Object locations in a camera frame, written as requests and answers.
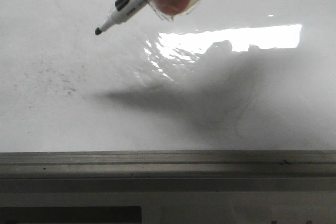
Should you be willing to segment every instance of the whiteboard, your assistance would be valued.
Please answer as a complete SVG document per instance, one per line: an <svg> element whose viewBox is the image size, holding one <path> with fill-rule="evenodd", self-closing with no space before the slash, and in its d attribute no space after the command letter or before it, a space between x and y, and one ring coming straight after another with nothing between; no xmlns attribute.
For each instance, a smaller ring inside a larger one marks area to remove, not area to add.
<svg viewBox="0 0 336 224"><path fill-rule="evenodd" d="M336 0L0 0L0 152L334 150Z"/></svg>

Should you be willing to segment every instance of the black marker tip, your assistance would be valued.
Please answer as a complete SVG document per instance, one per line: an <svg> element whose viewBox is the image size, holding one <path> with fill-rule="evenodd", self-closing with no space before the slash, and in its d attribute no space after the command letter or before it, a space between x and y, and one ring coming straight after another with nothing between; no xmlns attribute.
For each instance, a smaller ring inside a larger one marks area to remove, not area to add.
<svg viewBox="0 0 336 224"><path fill-rule="evenodd" d="M96 31L94 32L96 35L100 35L102 33L102 31L99 29L99 27L96 29Z"/></svg>

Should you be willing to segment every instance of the white surface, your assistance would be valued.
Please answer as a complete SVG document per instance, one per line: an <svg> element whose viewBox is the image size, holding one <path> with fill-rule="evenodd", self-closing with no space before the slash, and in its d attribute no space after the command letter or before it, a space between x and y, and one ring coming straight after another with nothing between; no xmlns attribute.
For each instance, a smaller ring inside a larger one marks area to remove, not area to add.
<svg viewBox="0 0 336 224"><path fill-rule="evenodd" d="M336 148L336 0L113 1L0 0L0 152Z"/></svg>

